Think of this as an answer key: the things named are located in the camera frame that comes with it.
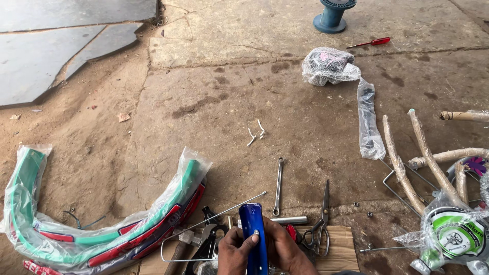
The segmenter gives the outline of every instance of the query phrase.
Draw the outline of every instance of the screwdriver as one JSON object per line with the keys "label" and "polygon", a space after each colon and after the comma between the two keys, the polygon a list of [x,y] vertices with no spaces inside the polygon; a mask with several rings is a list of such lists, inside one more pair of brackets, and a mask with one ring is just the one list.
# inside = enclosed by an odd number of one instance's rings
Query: screwdriver
{"label": "screwdriver", "polygon": [[362,43],[362,44],[358,44],[358,45],[353,45],[353,46],[349,46],[349,47],[346,47],[347,49],[349,48],[353,48],[353,47],[359,47],[359,46],[363,46],[363,45],[379,45],[379,44],[384,44],[384,43],[387,43],[391,41],[391,38],[390,37],[384,37],[384,38],[379,38],[379,39],[374,39],[368,43]]}

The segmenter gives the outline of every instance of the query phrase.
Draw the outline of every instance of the ring spanner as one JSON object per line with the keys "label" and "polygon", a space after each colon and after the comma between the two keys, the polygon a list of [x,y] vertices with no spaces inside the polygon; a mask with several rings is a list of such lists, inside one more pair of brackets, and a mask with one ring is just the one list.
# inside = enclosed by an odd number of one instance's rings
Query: ring spanner
{"label": "ring spanner", "polygon": [[275,207],[273,208],[272,215],[278,217],[280,215],[280,185],[282,185],[282,169],[284,168],[284,158],[278,158],[278,176],[277,176],[277,192],[275,193]]}

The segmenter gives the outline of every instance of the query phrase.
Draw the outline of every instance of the stone slab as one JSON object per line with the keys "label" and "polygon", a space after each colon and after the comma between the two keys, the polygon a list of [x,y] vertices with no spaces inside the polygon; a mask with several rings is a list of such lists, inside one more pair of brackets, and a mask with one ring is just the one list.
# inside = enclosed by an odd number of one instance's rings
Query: stone slab
{"label": "stone slab", "polygon": [[105,25],[0,35],[0,108],[34,101]]}
{"label": "stone slab", "polygon": [[3,0],[0,32],[140,21],[155,10],[154,0]]}
{"label": "stone slab", "polygon": [[466,11],[484,21],[489,21],[489,0],[454,0]]}
{"label": "stone slab", "polygon": [[450,1],[365,0],[345,11],[347,28],[324,34],[312,25],[320,1],[171,0],[169,23],[154,32],[154,68],[232,64],[237,60],[304,57],[319,46],[347,46],[390,36],[392,42],[352,49],[355,55],[489,46],[489,35]]}
{"label": "stone slab", "polygon": [[80,69],[88,60],[116,53],[137,42],[134,32],[143,23],[109,25],[76,55],[66,69],[65,79]]}

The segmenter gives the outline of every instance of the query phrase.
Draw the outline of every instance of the hand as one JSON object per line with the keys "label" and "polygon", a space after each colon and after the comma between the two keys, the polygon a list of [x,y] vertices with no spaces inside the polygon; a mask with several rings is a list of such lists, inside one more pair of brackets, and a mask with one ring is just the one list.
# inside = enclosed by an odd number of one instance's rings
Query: hand
{"label": "hand", "polygon": [[278,223],[263,217],[268,260],[291,275],[318,275],[316,268]]}
{"label": "hand", "polygon": [[258,243],[258,235],[243,241],[243,230],[232,227],[219,242],[218,275],[245,275],[248,254]]}

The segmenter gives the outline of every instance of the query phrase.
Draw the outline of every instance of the blue spool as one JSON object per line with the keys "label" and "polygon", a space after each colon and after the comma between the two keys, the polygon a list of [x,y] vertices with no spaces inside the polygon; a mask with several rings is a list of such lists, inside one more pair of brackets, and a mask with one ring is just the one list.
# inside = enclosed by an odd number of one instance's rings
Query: blue spool
{"label": "blue spool", "polygon": [[323,13],[314,17],[312,24],[325,33],[339,33],[345,30],[346,21],[342,18],[346,9],[356,5],[356,0],[321,0]]}

